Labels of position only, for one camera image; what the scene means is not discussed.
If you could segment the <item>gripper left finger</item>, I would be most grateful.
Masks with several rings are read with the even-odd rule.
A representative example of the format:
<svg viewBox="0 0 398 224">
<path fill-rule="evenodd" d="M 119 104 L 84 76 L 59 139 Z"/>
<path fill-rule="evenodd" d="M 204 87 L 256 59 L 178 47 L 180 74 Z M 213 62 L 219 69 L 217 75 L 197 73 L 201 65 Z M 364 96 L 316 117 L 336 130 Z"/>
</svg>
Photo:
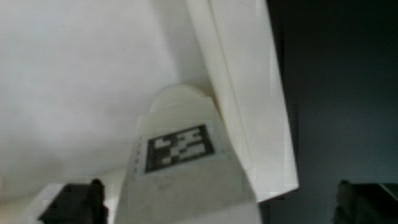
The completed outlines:
<svg viewBox="0 0 398 224">
<path fill-rule="evenodd" d="M 23 212 L 23 224 L 109 224 L 100 179 L 45 187 Z"/>
</svg>

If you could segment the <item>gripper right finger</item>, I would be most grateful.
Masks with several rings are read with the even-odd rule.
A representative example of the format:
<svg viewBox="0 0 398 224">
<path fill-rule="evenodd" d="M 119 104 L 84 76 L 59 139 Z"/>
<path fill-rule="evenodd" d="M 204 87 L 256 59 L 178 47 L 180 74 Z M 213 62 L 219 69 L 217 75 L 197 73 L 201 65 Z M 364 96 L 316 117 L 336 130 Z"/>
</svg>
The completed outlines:
<svg viewBox="0 0 398 224">
<path fill-rule="evenodd" d="M 398 183 L 338 185 L 334 224 L 398 224 Z"/>
</svg>

